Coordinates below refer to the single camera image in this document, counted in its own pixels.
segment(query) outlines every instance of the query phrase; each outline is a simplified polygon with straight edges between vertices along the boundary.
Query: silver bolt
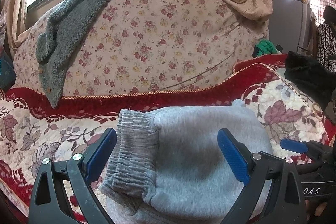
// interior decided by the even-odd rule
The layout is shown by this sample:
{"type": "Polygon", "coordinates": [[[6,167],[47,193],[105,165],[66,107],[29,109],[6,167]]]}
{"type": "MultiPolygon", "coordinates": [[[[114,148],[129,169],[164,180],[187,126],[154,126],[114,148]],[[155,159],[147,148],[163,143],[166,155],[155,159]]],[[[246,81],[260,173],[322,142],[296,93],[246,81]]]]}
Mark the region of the silver bolt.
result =
{"type": "Polygon", "coordinates": [[[252,157],[255,159],[255,160],[261,160],[261,155],[259,153],[253,153],[252,157]]]}
{"type": "Polygon", "coordinates": [[[48,164],[50,162],[50,158],[44,158],[42,163],[43,164],[48,164]]]}
{"type": "Polygon", "coordinates": [[[80,160],[82,158],[82,154],[81,153],[74,154],[74,156],[72,158],[74,160],[80,160]]]}
{"type": "Polygon", "coordinates": [[[293,163],[293,159],[291,157],[286,157],[285,158],[285,161],[288,163],[288,164],[292,164],[293,163]]]}

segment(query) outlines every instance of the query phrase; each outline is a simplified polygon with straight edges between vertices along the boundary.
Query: patterned shirt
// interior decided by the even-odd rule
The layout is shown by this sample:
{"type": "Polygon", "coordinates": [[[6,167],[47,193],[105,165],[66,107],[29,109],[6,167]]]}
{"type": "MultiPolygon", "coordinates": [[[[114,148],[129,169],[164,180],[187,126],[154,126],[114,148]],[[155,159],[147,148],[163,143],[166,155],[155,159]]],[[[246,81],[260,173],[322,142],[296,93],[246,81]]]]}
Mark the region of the patterned shirt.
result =
{"type": "Polygon", "coordinates": [[[336,72],[336,60],[328,60],[331,56],[336,57],[336,39],[327,23],[318,27],[317,60],[327,70],[336,72]]]}

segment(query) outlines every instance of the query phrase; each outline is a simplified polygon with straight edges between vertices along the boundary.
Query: bed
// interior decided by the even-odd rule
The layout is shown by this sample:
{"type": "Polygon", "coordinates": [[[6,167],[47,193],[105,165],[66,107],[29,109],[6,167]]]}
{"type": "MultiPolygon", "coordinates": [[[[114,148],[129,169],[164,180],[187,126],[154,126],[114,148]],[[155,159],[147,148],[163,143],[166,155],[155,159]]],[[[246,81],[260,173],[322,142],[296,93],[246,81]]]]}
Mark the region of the bed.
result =
{"type": "MultiPolygon", "coordinates": [[[[312,100],[281,76],[286,55],[250,60],[256,43],[268,37],[267,24],[243,18],[221,0],[111,0],[73,56],[53,109],[35,59],[51,11],[16,52],[16,83],[0,101],[0,189],[25,217],[42,159],[67,160],[83,152],[107,127],[116,127],[123,108],[220,106],[241,98],[280,157],[288,155],[279,147],[282,138],[328,143],[333,137],[334,127],[311,108],[312,100]]],[[[290,155],[297,163],[309,160],[290,155]]],[[[106,208],[98,189],[104,176],[91,187],[106,208]]],[[[76,218],[84,222],[65,186],[76,218]]],[[[112,220],[118,223],[118,216],[112,220]]]]}

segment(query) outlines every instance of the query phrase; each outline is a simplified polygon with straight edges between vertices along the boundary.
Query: plastic bag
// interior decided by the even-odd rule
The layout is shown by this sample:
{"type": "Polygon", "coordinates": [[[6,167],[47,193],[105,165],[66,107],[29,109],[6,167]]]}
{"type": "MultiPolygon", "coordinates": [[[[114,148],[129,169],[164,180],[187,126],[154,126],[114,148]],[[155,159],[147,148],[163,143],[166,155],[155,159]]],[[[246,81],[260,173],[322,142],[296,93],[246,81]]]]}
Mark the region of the plastic bag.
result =
{"type": "Polygon", "coordinates": [[[13,61],[4,51],[3,44],[5,42],[6,31],[0,34],[0,89],[5,89],[16,79],[13,61]]]}

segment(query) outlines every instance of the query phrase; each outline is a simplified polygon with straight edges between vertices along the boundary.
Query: ribbed cuff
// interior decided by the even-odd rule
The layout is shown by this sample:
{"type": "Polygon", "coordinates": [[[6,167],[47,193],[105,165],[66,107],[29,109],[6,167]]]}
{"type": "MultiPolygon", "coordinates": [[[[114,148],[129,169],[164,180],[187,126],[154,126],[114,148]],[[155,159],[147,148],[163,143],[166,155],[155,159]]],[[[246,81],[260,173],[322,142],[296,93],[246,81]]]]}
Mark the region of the ribbed cuff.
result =
{"type": "Polygon", "coordinates": [[[113,192],[118,192],[149,203],[155,194],[159,129],[154,125],[154,116],[149,112],[121,110],[117,144],[101,186],[101,191],[112,199],[113,192]]]}

